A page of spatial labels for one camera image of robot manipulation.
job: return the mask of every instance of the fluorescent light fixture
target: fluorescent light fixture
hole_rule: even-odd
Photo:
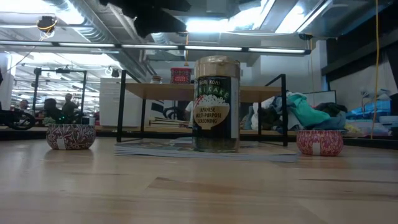
[[[114,44],[96,43],[59,43],[61,47],[115,47]]]
[[[71,61],[73,64],[78,64],[81,66],[92,66],[92,65],[101,65],[102,67],[107,66],[119,66],[119,62],[113,60],[110,56],[106,54],[60,54],[61,57],[65,58],[68,61]]]
[[[317,18],[319,14],[321,14],[321,12],[323,12],[323,10],[325,10],[332,2],[333,0],[328,0],[325,2],[314,14],[312,14],[310,18],[307,19],[307,21],[304,22],[304,24],[297,29],[297,32],[302,32],[305,28],[307,28],[307,26],[310,25],[311,22]]]
[[[241,47],[212,47],[212,46],[185,46],[185,50],[224,50],[241,51]]]
[[[30,99],[31,97],[30,96],[27,96],[27,95],[15,95],[15,94],[12,94],[12,96],[13,97],[18,97],[18,98],[21,98],[21,99]]]
[[[122,44],[122,48],[133,48],[133,49],[169,49],[176,50],[176,45],[149,45],[149,44]]]
[[[64,80],[66,80],[66,81],[71,81],[72,79],[70,79],[70,78],[68,78],[68,77],[65,77],[65,76],[63,76],[63,75],[60,75],[60,78],[63,78]]]
[[[12,90],[13,92],[16,92],[16,93],[34,93],[34,90]],[[81,91],[58,91],[58,90],[54,90],[54,91],[51,91],[51,90],[37,90],[37,93],[48,93],[48,94],[67,94],[67,93],[70,93],[70,94],[81,94],[82,92]],[[98,93],[98,92],[85,92],[85,94],[86,95],[88,95],[88,96],[99,96],[100,95],[100,93]]]
[[[5,45],[25,45],[25,46],[52,46],[51,42],[41,42],[41,41],[0,40],[0,44],[5,44]]]
[[[257,53],[283,53],[283,54],[304,54],[305,50],[297,49],[262,49],[262,48],[249,48],[249,52]]]
[[[228,19],[190,19],[185,25],[188,32],[225,32],[228,30]]]
[[[26,14],[42,14],[43,16],[55,14],[67,24],[82,24],[85,18],[69,1],[63,1],[62,9],[59,9],[50,1],[43,0],[0,0],[1,12],[20,12]]]
[[[268,13],[271,10],[271,8],[273,7],[274,3],[275,3],[275,0],[262,0],[261,1],[262,11],[260,13],[258,20],[254,23],[252,30],[261,28],[262,23],[265,21],[266,17],[268,16]]]

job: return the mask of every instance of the ceiling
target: ceiling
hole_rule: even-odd
[[[233,22],[235,30],[225,32],[190,32],[188,37],[180,34],[163,34],[161,38],[169,44],[207,45],[207,46],[239,46],[239,47],[284,47],[305,49],[308,43],[301,40],[294,31],[306,16],[312,15],[316,9],[328,2],[314,20],[302,30],[303,33],[312,34],[318,39],[338,37],[349,32],[360,23],[374,15],[373,0],[257,0],[255,2],[264,12],[270,4],[269,13],[264,20],[260,20],[259,28],[252,30],[261,18],[261,11],[246,11],[238,13],[238,0],[188,0],[192,5],[189,12],[168,11],[181,21],[225,21],[228,27]],[[392,0],[379,0],[380,9],[387,7]],[[57,16],[58,24],[55,32],[48,38],[54,42],[100,42],[139,44],[152,43],[156,39],[149,35],[145,39],[137,36],[132,26],[132,20],[122,15],[121,10],[114,6],[102,6],[97,0],[0,0],[0,39],[2,40],[39,40],[43,33],[36,27],[36,21],[42,16]],[[68,65],[69,68],[88,70],[88,83],[92,87],[93,95],[98,95],[100,78],[109,78],[109,69],[127,69],[142,82],[146,76],[154,73],[149,68],[149,63],[144,63],[140,51],[134,49],[114,50],[112,52],[101,49],[60,48],[60,47],[31,47],[0,46],[0,51],[9,52],[14,58],[14,63],[28,55],[16,67],[15,90],[29,90],[34,79],[34,67],[59,68]],[[153,61],[196,61],[201,57],[223,54],[241,62],[253,61],[259,54],[239,52],[211,52],[189,51],[185,52],[148,50],[146,59]],[[65,75],[71,80],[82,80],[79,73]],[[59,77],[46,74],[41,77],[49,82],[40,82],[40,99],[46,96],[44,91],[76,91],[70,82],[55,83]],[[19,95],[31,94],[29,92],[15,92],[14,99],[20,100]],[[61,98],[64,94],[54,95]],[[97,99],[91,99],[88,105],[94,106]]]

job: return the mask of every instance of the shelf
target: shelf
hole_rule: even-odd
[[[126,89],[147,100],[193,100],[193,85],[126,83]],[[241,86],[241,102],[257,103],[281,93],[280,87]]]
[[[7,126],[0,126],[0,130],[2,129],[9,129],[10,131],[13,131],[12,129],[8,128]],[[97,131],[116,131],[117,127],[114,126],[95,126],[95,129]],[[46,132],[47,127],[33,127],[29,129],[29,131],[42,131]],[[123,127],[123,131],[134,131],[134,132],[139,132],[139,128],[132,128],[132,127]],[[192,129],[190,128],[159,128],[159,127],[145,127],[144,129],[145,132],[156,132],[156,133],[192,133]],[[241,134],[246,134],[246,135],[257,135],[256,130],[240,130]],[[280,133],[277,131],[266,131],[263,130],[261,131],[261,134],[264,136],[281,136]],[[295,131],[288,131],[287,132],[288,136],[296,136]],[[363,134],[356,134],[356,133],[346,133],[343,134],[343,137],[345,138],[363,138]]]

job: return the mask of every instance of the seasoning jar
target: seasoning jar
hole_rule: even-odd
[[[226,56],[196,62],[192,128],[196,151],[238,151],[240,71],[240,63]]]
[[[150,79],[150,83],[152,83],[152,84],[162,84],[162,77],[160,77],[158,75],[154,75]]]

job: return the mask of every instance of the wooden shelf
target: wooden shelf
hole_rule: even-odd
[[[157,133],[192,133],[191,128],[160,128],[160,127],[145,127],[145,132],[157,132]]]
[[[257,130],[241,130],[241,134],[250,134],[250,135],[257,135],[258,131]],[[262,130],[261,131],[262,135],[268,135],[268,136],[281,136],[281,134],[277,131],[267,131],[267,130]],[[288,131],[287,135],[289,136],[296,136],[295,131]]]
[[[147,100],[193,100],[193,85],[126,83],[126,89]],[[241,102],[264,101],[281,93],[280,87],[241,86]]]

